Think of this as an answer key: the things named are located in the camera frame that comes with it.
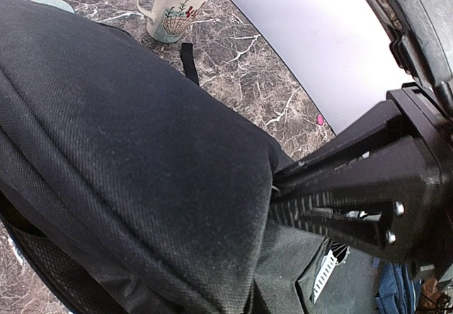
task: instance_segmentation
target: black backpack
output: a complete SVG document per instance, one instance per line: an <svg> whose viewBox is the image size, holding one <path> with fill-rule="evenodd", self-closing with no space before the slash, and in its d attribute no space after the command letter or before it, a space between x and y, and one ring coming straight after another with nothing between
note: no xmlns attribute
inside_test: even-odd
<svg viewBox="0 0 453 314"><path fill-rule="evenodd" d="M77 314L310 313L272 137L114 28L0 0L0 217Z"/></svg>

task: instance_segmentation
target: black plastic mount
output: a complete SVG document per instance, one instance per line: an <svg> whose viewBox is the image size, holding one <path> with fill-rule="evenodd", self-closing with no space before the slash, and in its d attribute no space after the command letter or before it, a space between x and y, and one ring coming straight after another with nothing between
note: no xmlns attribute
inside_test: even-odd
<svg viewBox="0 0 453 314"><path fill-rule="evenodd" d="M270 218L389 262L409 262L413 276L433 275L447 286L452 131L431 91L415 84L391 91L330 143L275 175ZM374 219L350 216L357 213Z"/></svg>

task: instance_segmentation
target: black mesh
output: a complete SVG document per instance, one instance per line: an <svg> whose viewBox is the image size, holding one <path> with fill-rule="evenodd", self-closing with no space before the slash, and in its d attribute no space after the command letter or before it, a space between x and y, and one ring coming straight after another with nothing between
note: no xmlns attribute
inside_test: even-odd
<svg viewBox="0 0 453 314"><path fill-rule="evenodd" d="M31 267L74 314L127 314L81 265L49 239L17 230L4 219L3 222Z"/></svg>

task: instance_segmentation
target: seashell design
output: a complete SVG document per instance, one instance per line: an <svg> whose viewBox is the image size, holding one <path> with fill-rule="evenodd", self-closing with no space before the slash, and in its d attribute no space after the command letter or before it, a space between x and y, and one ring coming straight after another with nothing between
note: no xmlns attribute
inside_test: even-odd
<svg viewBox="0 0 453 314"><path fill-rule="evenodd" d="M162 21L162 26L170 35L181 35L191 23L191 18L186 16L170 16Z"/></svg>

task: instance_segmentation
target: printed design on mug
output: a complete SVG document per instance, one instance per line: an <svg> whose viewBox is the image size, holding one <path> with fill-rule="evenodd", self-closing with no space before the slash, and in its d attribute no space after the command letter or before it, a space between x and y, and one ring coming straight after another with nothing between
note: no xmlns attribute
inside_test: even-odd
<svg viewBox="0 0 453 314"><path fill-rule="evenodd" d="M173 36L180 36L190 26L193 19L197 16L198 12L206 4L203 3L198 10L195 10L193 6L188 7L189 0L179 4L178 10L175 6L165 10L164 19L162 20L162 26L164 30Z"/></svg>

